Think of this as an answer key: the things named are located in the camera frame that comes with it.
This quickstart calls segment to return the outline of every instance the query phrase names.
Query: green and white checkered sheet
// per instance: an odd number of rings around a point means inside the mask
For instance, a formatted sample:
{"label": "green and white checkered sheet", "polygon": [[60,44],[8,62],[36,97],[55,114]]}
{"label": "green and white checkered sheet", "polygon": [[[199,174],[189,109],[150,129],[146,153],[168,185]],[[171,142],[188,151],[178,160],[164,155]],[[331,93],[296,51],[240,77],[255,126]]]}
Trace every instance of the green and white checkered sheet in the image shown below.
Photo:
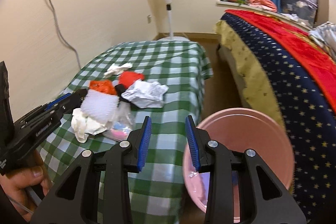
{"label": "green and white checkered sheet", "polygon": [[[193,116],[195,123],[199,122],[204,80],[212,75],[209,59],[196,42],[127,42],[94,58],[73,78],[62,95],[88,88],[91,80],[102,80],[104,72],[113,63],[132,63],[132,70],[144,74],[145,80],[157,80],[169,87],[163,108],[133,111],[135,129],[141,127],[145,116],[152,118],[152,136],[145,167],[140,174],[129,173],[128,177],[135,224],[178,223],[184,190],[184,123],[188,115]],[[86,143],[79,143],[71,128],[71,118],[70,114],[64,115],[62,125],[39,148],[53,182],[83,150],[101,152],[115,144],[101,134],[90,136]],[[103,203],[103,175],[100,181],[99,208]],[[98,219],[101,223],[101,213],[98,213]]]}

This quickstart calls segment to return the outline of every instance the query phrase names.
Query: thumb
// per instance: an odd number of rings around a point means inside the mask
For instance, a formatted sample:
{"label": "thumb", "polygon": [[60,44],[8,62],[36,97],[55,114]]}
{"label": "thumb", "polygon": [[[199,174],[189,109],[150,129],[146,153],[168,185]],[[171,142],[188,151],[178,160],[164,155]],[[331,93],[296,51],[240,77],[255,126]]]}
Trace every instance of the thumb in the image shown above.
{"label": "thumb", "polygon": [[12,185],[19,189],[40,184],[44,179],[41,166],[22,168],[7,175]]}

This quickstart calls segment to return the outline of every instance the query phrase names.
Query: storage box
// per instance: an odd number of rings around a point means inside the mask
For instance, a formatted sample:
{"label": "storage box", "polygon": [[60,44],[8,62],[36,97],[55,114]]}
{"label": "storage box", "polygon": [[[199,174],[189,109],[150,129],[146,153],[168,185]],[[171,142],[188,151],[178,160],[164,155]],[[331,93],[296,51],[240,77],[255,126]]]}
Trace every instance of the storage box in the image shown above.
{"label": "storage box", "polygon": [[281,0],[282,12],[285,14],[297,14],[308,27],[312,28],[317,5],[310,0]]}

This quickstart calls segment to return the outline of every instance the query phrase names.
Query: floor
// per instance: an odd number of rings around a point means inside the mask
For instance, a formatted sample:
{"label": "floor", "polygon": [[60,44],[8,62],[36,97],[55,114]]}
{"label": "floor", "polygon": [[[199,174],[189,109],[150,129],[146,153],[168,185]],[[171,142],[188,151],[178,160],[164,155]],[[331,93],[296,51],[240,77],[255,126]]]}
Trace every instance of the floor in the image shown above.
{"label": "floor", "polygon": [[[199,42],[210,59],[214,76],[205,81],[205,97],[202,118],[226,108],[241,107],[240,98],[230,68],[216,51],[217,39],[192,39]],[[203,224],[203,213],[191,200],[185,190],[184,211],[180,224]]]}

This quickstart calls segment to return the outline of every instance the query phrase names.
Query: pink plastic basin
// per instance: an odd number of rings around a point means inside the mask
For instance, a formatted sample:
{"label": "pink plastic basin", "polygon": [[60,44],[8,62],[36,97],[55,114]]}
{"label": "pink plastic basin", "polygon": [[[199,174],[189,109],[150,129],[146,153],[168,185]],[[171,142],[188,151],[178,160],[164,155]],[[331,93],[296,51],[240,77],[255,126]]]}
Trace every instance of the pink plastic basin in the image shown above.
{"label": "pink plastic basin", "polygon": [[[268,164],[287,189],[294,173],[292,145],[283,129],[270,117],[256,110],[230,108],[207,117],[198,128],[208,131],[212,140],[224,144],[228,149],[244,152],[255,150]],[[201,175],[194,174],[188,144],[183,156],[184,183],[193,202],[206,212],[206,196]],[[234,221],[239,222],[238,187],[234,187]]]}

